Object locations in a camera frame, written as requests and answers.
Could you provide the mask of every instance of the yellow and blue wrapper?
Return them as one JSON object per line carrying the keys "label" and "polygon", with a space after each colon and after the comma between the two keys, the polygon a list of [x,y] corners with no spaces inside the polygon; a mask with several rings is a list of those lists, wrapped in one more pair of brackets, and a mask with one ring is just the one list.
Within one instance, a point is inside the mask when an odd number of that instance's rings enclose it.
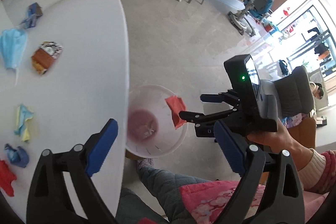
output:
{"label": "yellow and blue wrapper", "polygon": [[17,108],[16,130],[14,130],[14,134],[21,136],[21,141],[23,142],[27,142],[30,140],[30,134],[26,122],[32,119],[33,116],[34,112],[27,108],[25,105],[21,104]]}

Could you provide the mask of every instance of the blue face mask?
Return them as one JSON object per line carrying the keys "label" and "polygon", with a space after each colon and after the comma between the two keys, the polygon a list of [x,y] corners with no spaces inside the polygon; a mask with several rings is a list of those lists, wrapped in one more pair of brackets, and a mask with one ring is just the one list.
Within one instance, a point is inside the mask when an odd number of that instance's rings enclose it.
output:
{"label": "blue face mask", "polygon": [[0,53],[6,69],[17,70],[27,44],[27,34],[24,30],[4,30],[0,37]]}

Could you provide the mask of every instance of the brown snack wrapper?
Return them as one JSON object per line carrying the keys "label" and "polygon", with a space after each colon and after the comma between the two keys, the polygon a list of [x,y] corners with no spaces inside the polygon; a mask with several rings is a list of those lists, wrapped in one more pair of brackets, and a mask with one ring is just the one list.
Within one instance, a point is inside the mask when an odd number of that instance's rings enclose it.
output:
{"label": "brown snack wrapper", "polygon": [[52,66],[63,47],[56,42],[43,42],[31,57],[31,64],[42,75]]}

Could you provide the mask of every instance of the person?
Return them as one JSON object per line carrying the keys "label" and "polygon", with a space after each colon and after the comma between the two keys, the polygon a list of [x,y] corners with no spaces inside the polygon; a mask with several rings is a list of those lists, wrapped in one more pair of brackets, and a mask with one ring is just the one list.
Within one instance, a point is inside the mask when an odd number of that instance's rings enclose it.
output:
{"label": "person", "polygon": [[310,90],[315,98],[320,100],[323,98],[324,92],[320,83],[310,82]]}
{"label": "person", "polygon": [[[290,152],[303,185],[307,222],[335,183],[336,151],[319,154],[302,146],[290,136],[280,120],[278,132],[252,133],[247,138],[269,146],[274,153],[284,149]],[[141,182],[164,209],[169,222],[131,190],[122,188],[116,213],[119,224],[210,224],[219,216],[238,185],[238,181],[207,181],[174,174],[155,168],[153,163],[152,159],[137,161],[136,170]],[[246,218],[256,213],[264,189],[263,185],[258,187]]]}

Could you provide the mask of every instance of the sleeve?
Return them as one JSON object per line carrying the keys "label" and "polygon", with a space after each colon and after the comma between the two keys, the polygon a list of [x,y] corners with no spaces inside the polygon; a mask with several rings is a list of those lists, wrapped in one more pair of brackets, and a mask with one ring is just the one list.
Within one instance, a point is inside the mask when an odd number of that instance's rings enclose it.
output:
{"label": "sleeve", "polygon": [[329,150],[319,155],[314,151],[310,163],[303,169],[304,172],[299,176],[309,176],[305,189],[309,192],[325,194],[328,193],[336,182],[336,151]]}

